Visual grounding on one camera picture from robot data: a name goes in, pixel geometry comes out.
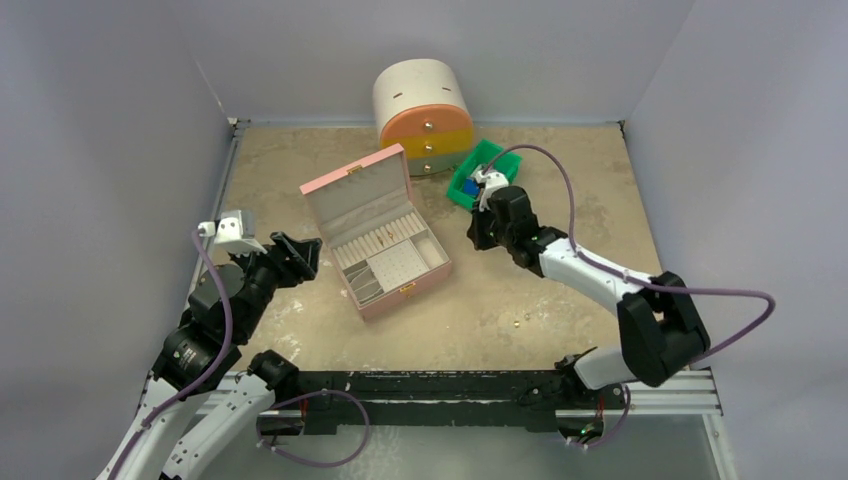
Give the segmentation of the pink jewelry box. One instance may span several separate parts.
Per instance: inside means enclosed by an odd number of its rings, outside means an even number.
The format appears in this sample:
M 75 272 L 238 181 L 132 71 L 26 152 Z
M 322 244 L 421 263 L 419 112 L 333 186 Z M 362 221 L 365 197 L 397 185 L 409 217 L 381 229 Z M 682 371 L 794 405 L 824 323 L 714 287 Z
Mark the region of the pink jewelry box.
M 300 186 L 327 254 L 365 320 L 445 282 L 452 262 L 413 202 L 404 148 L 383 148 Z

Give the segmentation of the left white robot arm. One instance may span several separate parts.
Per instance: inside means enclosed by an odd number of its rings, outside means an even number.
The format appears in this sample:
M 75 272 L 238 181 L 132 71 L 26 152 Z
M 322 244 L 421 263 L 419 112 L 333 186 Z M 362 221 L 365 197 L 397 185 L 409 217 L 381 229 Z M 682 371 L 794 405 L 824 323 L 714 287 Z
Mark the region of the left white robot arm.
M 267 245 L 238 240 L 247 253 L 228 253 L 217 265 L 191 238 L 206 270 L 188 296 L 179 324 L 169 333 L 150 369 L 147 396 L 131 427 L 100 473 L 102 479 L 153 479 L 164 467 L 178 433 L 240 359 L 240 347 L 256 331 L 277 290 L 315 279 L 323 242 L 274 232 Z

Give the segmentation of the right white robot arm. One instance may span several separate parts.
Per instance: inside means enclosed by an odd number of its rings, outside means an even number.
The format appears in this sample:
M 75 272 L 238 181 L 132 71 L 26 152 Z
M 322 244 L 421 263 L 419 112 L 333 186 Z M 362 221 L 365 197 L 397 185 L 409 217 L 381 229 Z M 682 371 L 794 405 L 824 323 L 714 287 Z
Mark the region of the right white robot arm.
M 626 274 L 581 249 L 555 227 L 540 225 L 525 190 L 486 187 L 472 210 L 467 231 L 475 249 L 505 248 L 516 265 L 559 282 L 615 315 L 619 344 L 568 357 L 559 367 L 564 399 L 584 407 L 602 388 L 639 381 L 658 387 L 706 353 L 711 340 L 682 279 L 665 272 Z

